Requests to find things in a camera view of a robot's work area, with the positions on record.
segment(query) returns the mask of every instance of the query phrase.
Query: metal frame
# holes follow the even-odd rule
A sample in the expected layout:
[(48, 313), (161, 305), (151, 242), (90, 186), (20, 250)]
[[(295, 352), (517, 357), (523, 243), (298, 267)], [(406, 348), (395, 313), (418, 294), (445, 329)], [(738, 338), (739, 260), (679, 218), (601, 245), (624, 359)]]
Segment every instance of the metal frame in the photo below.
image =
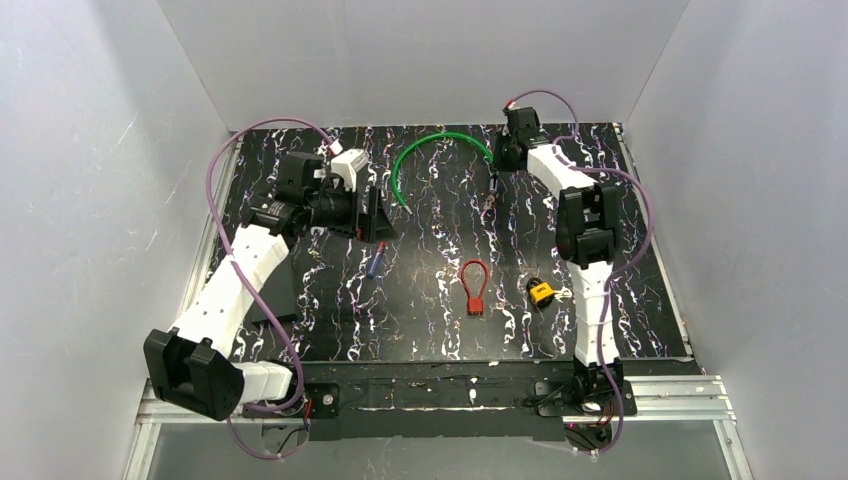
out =
[[(624, 156), (624, 164), (627, 165), (627, 170), (630, 171), (636, 178), (639, 178), (639, 173), (636, 171), (636, 166), (633, 163), (633, 158), (630, 156), (630, 149), (627, 148), (627, 145), (624, 142), (624, 130), (621, 128), (620, 123), (613, 123), (615, 128), (615, 136), (618, 138), (618, 146), (621, 147), (621, 154)], [(645, 202), (642, 200), (642, 197), (637, 195), (637, 200), (639, 201), (639, 209), (642, 211), (642, 216), (645, 216)], [(668, 298), (671, 300), (671, 310), (674, 312), (674, 319), (677, 321), (677, 328), (680, 330), (680, 337), (683, 339), (683, 345), (686, 348), (686, 353), (691, 357), (693, 356), (692, 346), (689, 344), (689, 332), (686, 331), (686, 325), (683, 322), (683, 319), (680, 316), (680, 307), (677, 304), (677, 297), (675, 297), (674, 292), (671, 290), (671, 282), (668, 280), (668, 273), (665, 270), (665, 263), (662, 260), (662, 255), (660, 254), (659, 242), (657, 241), (657, 236), (651, 239), (651, 244), (654, 247), (654, 256), (657, 257), (657, 265), (660, 267), (660, 274), (663, 277), (663, 283), (665, 283), (666, 292), (668, 292)]]
[[(619, 124), (615, 124), (619, 144), (624, 154), (628, 169), (636, 173), (632, 159), (627, 152), (622, 138), (622, 130)], [(241, 151), (242, 141), (239, 140), (231, 150), (227, 161), (221, 171), (221, 176), (216, 189), (216, 199), (219, 211), (223, 210), (229, 193), (236, 159)], [(644, 204), (639, 199), (639, 205), (644, 213)], [(212, 223), (211, 216), (208, 218), (201, 238), (200, 248), (195, 258), (189, 284), (183, 301), (183, 309), (187, 308), (203, 287), (208, 265), (216, 244), (217, 230)], [(677, 300), (671, 291), (665, 266), (662, 262), (659, 249), (654, 239), (654, 251), (660, 271), (665, 282), (672, 310), (680, 329), (680, 334), (686, 345), (687, 353), (691, 356), (692, 350), (689, 346), (689, 336), (680, 318)], [(639, 413), (633, 417), (627, 417), (627, 421), (712, 421), (716, 428), (718, 441), (721, 442), (727, 468), (731, 478), (734, 480), (746, 480), (753, 478), (739, 437), (736, 433), (736, 414), (727, 396), (721, 377), (682, 375), (682, 376), (632, 376), (628, 380), (633, 386), (633, 395)], [(594, 418), (563, 417), (564, 423), (592, 422)], [(241, 415), (233, 417), (234, 423), (247, 424), (287, 424), (299, 422), (298, 419), (258, 419), (244, 418)], [(135, 422), (135, 436), (129, 462), (124, 472), (125, 480), (146, 479), (150, 473), (156, 445), (159, 439), (161, 426), (166, 423), (218, 423), (213, 420), (186, 411), (180, 407), (159, 401), (153, 395), (150, 385), (145, 387), (144, 394), (139, 405)]]

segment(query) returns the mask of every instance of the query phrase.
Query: wall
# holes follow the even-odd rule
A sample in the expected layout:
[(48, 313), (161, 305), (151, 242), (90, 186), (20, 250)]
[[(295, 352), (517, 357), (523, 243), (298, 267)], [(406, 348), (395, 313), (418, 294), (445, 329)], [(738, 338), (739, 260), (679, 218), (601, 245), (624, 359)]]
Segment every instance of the wall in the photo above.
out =
[[(502, 122), (560, 91), (581, 121), (627, 118), (688, 0), (160, 0), (227, 127)], [(544, 121), (569, 121), (533, 98)]]
[(118, 478), (226, 132), (155, 2), (3, 2), (0, 72), (0, 477)]
[(693, 0), (628, 122), (758, 478), (843, 478), (848, 4)]

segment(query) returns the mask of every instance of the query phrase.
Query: red loop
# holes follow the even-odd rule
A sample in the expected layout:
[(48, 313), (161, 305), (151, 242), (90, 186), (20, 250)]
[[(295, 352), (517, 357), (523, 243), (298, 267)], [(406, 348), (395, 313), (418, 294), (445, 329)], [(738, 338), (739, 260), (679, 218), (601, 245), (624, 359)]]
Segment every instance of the red loop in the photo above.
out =
[(465, 264), (463, 264), (462, 268), (459, 270), (459, 279), (460, 279), (460, 281), (462, 281), (462, 287), (465, 289), (465, 294), (468, 295), (469, 299), (473, 298), (471, 296), (471, 290), (468, 289), (468, 284), (465, 283), (465, 268), (468, 267), (469, 265), (471, 265), (472, 263), (476, 263), (477, 265), (480, 265), (481, 267), (483, 267), (483, 285), (480, 286), (480, 293), (477, 294), (477, 297), (476, 297), (476, 298), (483, 298), (483, 290), (486, 289), (486, 282), (489, 280), (489, 269), (486, 268), (486, 264), (483, 263), (482, 260), (480, 260), (479, 258), (473, 258), (473, 259), (465, 262)]

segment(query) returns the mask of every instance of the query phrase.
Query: green hose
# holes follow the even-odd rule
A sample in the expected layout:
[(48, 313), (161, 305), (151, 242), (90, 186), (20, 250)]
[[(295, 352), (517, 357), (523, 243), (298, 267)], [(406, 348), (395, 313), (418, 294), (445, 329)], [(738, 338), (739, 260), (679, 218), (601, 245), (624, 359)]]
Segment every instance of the green hose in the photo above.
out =
[(401, 164), (401, 162), (403, 162), (403, 159), (406, 158), (410, 153), (412, 153), (412, 151), (415, 150), (416, 148), (420, 147), (421, 145), (423, 145), (427, 142), (432, 142), (433, 140), (440, 140), (440, 139), (443, 139), (443, 138), (456, 138), (456, 139), (459, 139), (459, 140), (465, 140), (466, 142), (468, 142), (468, 143), (474, 145), (475, 147), (479, 148), (480, 150), (482, 150), (483, 153), (486, 155), (486, 161), (487, 162), (489, 162), (491, 164), (492, 162), (495, 161), (495, 159), (492, 157), (492, 152), (490, 152), (486, 148), (485, 145), (483, 145), (476, 138), (471, 137), (469, 135), (466, 135), (464, 133), (442, 132), (442, 133), (434, 133), (432, 135), (427, 135), (424, 138), (419, 138), (418, 140), (415, 141), (415, 143), (413, 143), (412, 145), (407, 147), (406, 150), (404, 150), (403, 153), (400, 154), (400, 156), (397, 158), (397, 160), (395, 160), (394, 165), (392, 165), (392, 177), (391, 177), (392, 190), (395, 193), (395, 198), (397, 198), (398, 203), (400, 204), (401, 207), (403, 207), (404, 210), (407, 211), (407, 213), (411, 214), (412, 209), (410, 209), (406, 205), (406, 200), (403, 199), (403, 195), (400, 193), (400, 188), (398, 187), (398, 184), (397, 184), (397, 177), (398, 177), (398, 171), (400, 171), (400, 164)]

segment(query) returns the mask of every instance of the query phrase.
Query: black marble table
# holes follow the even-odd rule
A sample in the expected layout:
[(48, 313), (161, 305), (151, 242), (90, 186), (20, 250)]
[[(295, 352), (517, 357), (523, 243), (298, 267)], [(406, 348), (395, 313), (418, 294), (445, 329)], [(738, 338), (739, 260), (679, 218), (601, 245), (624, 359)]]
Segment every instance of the black marble table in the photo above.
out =
[[(338, 237), (302, 238), (290, 262), (280, 266), (262, 291), (278, 315), (296, 313), (287, 329), (305, 361), (433, 361), (571, 358), (574, 304), (571, 280), (554, 245), (557, 199), (526, 173), (501, 176), (494, 209), (483, 203), (490, 170), (482, 154), (463, 141), (426, 144), (405, 160), (400, 187), (413, 214), (391, 193), (391, 164), (416, 139), (442, 130), (467, 133), (487, 145), (494, 125), (351, 127), (331, 130), (347, 148), (365, 148), (372, 163), (360, 171), (360, 186), (383, 188), (389, 217), (398, 232), (390, 242), (380, 276), (365, 276), (376, 245)], [(546, 125), (553, 138), (567, 125)], [(258, 130), (244, 139), (235, 169), (225, 221), (231, 232), (246, 211), (253, 190), (272, 181), (280, 159), (293, 150), (314, 152), (312, 131)], [(612, 124), (582, 124), (578, 137), (563, 145), (584, 166), (627, 169)], [(636, 194), (627, 182), (606, 175), (604, 184), (626, 186), (622, 199), (624, 248), (620, 266), (643, 240), (645, 225)], [(218, 244), (210, 268), (223, 252)], [(459, 267), (480, 258), (491, 270), (483, 298), (485, 314), (466, 315)], [(482, 274), (469, 267), (472, 289)], [(539, 276), (562, 289), (539, 313), (525, 283)], [(627, 357), (686, 356), (660, 269), (649, 250), (640, 265), (615, 281), (613, 326), (619, 351)], [(259, 319), (254, 307), (248, 319)], [(233, 358), (285, 358), (282, 341), (267, 323), (245, 323)]]

